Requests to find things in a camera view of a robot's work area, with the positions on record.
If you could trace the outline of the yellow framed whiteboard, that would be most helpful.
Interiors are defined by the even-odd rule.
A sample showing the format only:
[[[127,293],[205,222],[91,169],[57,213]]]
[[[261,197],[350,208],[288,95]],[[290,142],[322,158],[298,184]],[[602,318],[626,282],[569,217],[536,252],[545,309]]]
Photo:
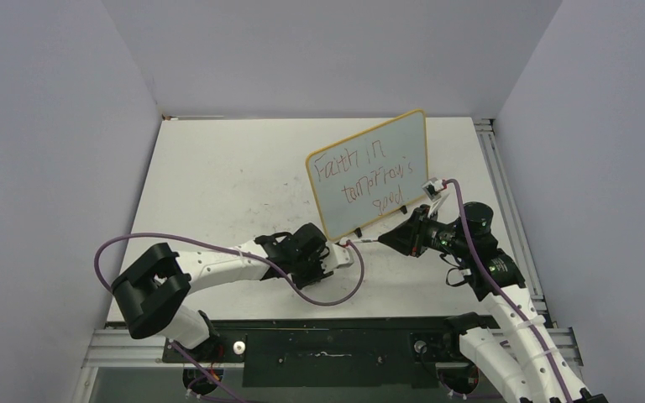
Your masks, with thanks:
[[[412,110],[307,156],[322,230],[338,240],[424,197],[426,113]]]

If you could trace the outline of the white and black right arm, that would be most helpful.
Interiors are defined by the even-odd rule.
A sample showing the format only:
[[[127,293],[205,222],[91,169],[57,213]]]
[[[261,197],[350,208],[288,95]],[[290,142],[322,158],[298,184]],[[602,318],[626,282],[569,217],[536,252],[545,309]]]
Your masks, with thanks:
[[[459,217],[441,223],[428,205],[417,207],[379,243],[405,256],[433,249],[454,259],[479,303],[506,337],[502,347],[478,315],[452,317],[454,328],[441,337],[451,359],[467,359],[493,384],[506,402],[604,402],[570,368],[538,314],[526,281],[513,259],[491,233],[492,209],[467,202]]]

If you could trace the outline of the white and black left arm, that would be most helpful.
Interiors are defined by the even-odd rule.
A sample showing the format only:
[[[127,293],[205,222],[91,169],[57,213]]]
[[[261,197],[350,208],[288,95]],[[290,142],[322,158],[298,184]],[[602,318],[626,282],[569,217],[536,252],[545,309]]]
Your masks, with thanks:
[[[163,336],[203,362],[216,353],[221,338],[204,311],[185,305],[187,296],[239,281],[285,278],[301,289],[353,261],[347,248],[330,243],[307,223],[294,233],[261,235],[231,248],[177,252],[157,243],[110,290],[131,338]]]

